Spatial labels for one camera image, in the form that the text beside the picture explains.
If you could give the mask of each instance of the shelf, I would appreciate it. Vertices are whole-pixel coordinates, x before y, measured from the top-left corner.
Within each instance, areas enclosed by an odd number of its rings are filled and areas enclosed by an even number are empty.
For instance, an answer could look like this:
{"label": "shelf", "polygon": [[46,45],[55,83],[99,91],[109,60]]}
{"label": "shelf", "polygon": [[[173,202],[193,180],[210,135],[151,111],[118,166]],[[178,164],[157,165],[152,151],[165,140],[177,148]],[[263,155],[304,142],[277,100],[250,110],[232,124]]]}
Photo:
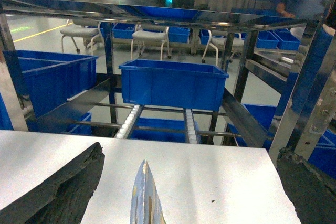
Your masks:
{"label": "shelf", "polygon": [[[173,0],[172,3],[166,0],[2,0],[2,3],[4,11],[12,14],[80,16],[107,22],[151,22],[239,32],[295,26],[307,20],[317,20],[326,0]],[[281,17],[276,12],[278,3],[283,3],[286,11],[293,13],[295,18]],[[180,19],[150,16],[139,6],[178,9],[193,12],[193,15]],[[309,6],[310,11],[307,12],[304,6]]]}

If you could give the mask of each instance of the chair leg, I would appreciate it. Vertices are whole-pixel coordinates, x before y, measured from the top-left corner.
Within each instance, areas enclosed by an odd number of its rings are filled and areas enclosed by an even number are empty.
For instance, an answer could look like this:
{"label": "chair leg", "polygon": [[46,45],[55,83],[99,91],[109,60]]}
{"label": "chair leg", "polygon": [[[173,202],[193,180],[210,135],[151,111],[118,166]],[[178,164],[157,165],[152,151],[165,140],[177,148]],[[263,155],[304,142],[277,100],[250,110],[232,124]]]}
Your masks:
{"label": "chair leg", "polygon": [[202,56],[202,63],[205,63],[204,57],[206,55],[206,52],[208,50],[209,45],[210,45],[210,41],[208,41],[208,43],[206,44],[206,47],[204,49],[204,53],[203,53],[203,56]]}
{"label": "chair leg", "polygon": [[74,43],[75,47],[76,47],[76,52],[80,52],[79,48],[77,47],[77,44],[75,42],[75,39],[73,37],[71,37],[72,42]]}
{"label": "chair leg", "polygon": [[131,42],[131,60],[133,59],[133,42],[134,42],[134,39]]}
{"label": "chair leg", "polygon": [[216,47],[214,44],[210,43],[210,46],[212,46],[216,50],[216,67],[218,67],[218,56],[219,56],[219,51],[218,47]]}
{"label": "chair leg", "polygon": [[63,46],[63,39],[64,39],[65,35],[62,36],[62,39],[61,39],[61,47],[62,47],[62,52],[64,53],[64,46]]}
{"label": "chair leg", "polygon": [[168,59],[170,59],[172,57],[172,54],[170,53],[169,40],[167,40],[167,50],[168,50]]}
{"label": "chair leg", "polygon": [[162,42],[161,44],[161,54],[160,54],[160,60],[163,58],[163,45],[166,43],[166,41]]}

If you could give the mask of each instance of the chair seat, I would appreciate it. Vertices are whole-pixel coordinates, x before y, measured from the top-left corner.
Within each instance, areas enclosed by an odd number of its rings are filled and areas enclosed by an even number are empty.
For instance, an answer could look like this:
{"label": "chair seat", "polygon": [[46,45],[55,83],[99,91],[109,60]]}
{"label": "chair seat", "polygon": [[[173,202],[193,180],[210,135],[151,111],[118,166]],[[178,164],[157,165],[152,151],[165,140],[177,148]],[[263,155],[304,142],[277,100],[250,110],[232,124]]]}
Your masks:
{"label": "chair seat", "polygon": [[232,47],[234,48],[241,48],[243,49],[244,47],[244,40],[243,39],[239,39],[239,38],[233,38],[233,43],[232,43]]}
{"label": "chair seat", "polygon": [[215,46],[224,46],[225,42],[226,38],[216,38],[216,37],[211,38],[211,43],[214,44]]}
{"label": "chair seat", "polygon": [[69,26],[60,31],[61,34],[69,37],[90,38],[99,33],[98,28],[86,28]]}
{"label": "chair seat", "polygon": [[132,34],[135,40],[163,41],[167,39],[166,33],[155,33],[152,31],[136,31]]}

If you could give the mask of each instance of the blue plastic bin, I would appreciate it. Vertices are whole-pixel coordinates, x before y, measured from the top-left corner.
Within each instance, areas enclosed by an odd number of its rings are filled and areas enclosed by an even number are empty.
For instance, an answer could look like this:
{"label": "blue plastic bin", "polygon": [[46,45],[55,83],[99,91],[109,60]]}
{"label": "blue plastic bin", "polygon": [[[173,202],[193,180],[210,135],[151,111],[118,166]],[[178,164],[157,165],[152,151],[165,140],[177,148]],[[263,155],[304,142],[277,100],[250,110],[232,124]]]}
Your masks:
{"label": "blue plastic bin", "polygon": [[[79,121],[84,122],[91,122],[92,113],[87,112],[85,113]],[[92,135],[92,129],[90,125],[79,125],[79,124],[72,124],[67,128],[66,134],[74,134],[74,135],[86,135],[91,136]]]}
{"label": "blue plastic bin", "polygon": [[[5,57],[15,52],[5,51]],[[37,117],[96,83],[96,56],[16,51]]]}
{"label": "blue plastic bin", "polygon": [[[184,121],[157,119],[157,118],[139,118],[137,122],[137,126],[150,126],[154,128],[164,128],[164,129],[183,131]],[[131,135],[131,139],[185,143],[185,134],[184,133],[172,133],[172,132],[134,130]]]}
{"label": "blue plastic bin", "polygon": [[125,103],[218,111],[228,74],[218,67],[132,60],[121,69]]}
{"label": "blue plastic bin", "polygon": [[[277,109],[275,106],[245,104],[244,107],[265,129],[269,129]],[[233,125],[229,124],[228,126],[233,133],[238,133]],[[239,146],[247,146],[241,137],[236,138],[236,140]],[[270,146],[271,141],[266,140],[264,148],[269,150]],[[324,135],[320,137],[308,161],[336,179],[336,135],[330,130],[327,130]]]}
{"label": "blue plastic bin", "polygon": [[113,36],[118,39],[132,39],[132,34],[135,31],[135,25],[117,23],[113,27]]}
{"label": "blue plastic bin", "polygon": [[169,42],[188,43],[189,34],[189,28],[170,27],[168,30],[168,39]]}
{"label": "blue plastic bin", "polygon": [[12,130],[13,126],[9,119],[4,100],[0,95],[0,130]]}
{"label": "blue plastic bin", "polygon": [[257,45],[258,48],[275,49],[279,40],[269,31],[261,31],[258,35]]}
{"label": "blue plastic bin", "polygon": [[137,6],[140,12],[156,18],[193,19],[198,11],[162,7]]}
{"label": "blue plastic bin", "polygon": [[275,37],[279,40],[278,48],[282,50],[298,50],[300,40],[291,33],[283,31],[274,31]]}

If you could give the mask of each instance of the gray floor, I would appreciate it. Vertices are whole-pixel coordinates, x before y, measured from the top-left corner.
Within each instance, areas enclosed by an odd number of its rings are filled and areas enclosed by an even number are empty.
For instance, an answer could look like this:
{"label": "gray floor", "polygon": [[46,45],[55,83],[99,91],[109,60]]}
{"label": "gray floor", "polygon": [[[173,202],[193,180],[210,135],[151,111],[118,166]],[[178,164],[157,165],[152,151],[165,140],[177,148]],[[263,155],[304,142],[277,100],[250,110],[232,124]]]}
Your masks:
{"label": "gray floor", "polygon": [[[64,19],[54,19],[54,18],[44,18],[44,17],[25,17],[25,16],[9,16],[8,24],[12,31],[13,40],[19,40],[31,35],[36,35],[38,33],[59,27],[64,25],[66,20]],[[25,38],[21,41],[15,42],[15,47],[17,50],[35,50],[35,51],[48,51],[48,52],[61,52],[61,34],[60,29],[57,28],[45,33],[31,36]],[[85,50],[82,39],[75,39],[77,45],[81,50],[81,54],[90,54],[90,50]],[[70,38],[65,38],[64,40],[65,53],[75,54],[76,49]],[[104,58],[104,47],[102,44],[97,44],[94,46],[95,55],[99,56],[97,60],[97,72],[106,73],[105,58]],[[169,61],[179,61],[179,62],[193,62],[201,63],[201,51],[196,55],[190,55],[185,49],[174,49],[172,59],[167,59],[165,56],[164,60]],[[157,59],[160,58],[159,48],[146,48],[142,54],[144,59]],[[116,44],[114,46],[114,72],[120,74],[118,69],[119,64],[130,60],[130,46]],[[206,57],[207,64],[214,64],[215,57],[214,52],[209,52]],[[236,79],[236,72],[239,64],[239,59],[234,59],[229,65],[229,79],[226,81],[226,88],[232,92]],[[245,93],[243,96],[243,103],[250,104],[266,104],[266,105],[277,105],[280,99],[280,94],[276,92],[271,87],[267,86],[264,82],[259,80],[255,75],[249,74],[248,81],[246,84]],[[102,102],[108,103],[108,98],[106,97]],[[123,104],[121,94],[117,94],[117,104]],[[109,109],[105,107],[95,107],[91,110],[93,113],[92,121],[96,122],[110,122]],[[122,123],[127,117],[129,110],[118,109],[118,121]],[[158,113],[152,111],[144,111],[142,113],[143,117],[153,117],[153,118],[167,118],[167,119],[183,119],[183,115],[179,113]],[[208,130],[210,116],[206,115],[195,115],[195,119],[199,124],[201,130]],[[223,131],[225,127],[225,120],[220,118],[217,123],[217,131]],[[215,137],[215,144],[220,144],[222,138]]]}

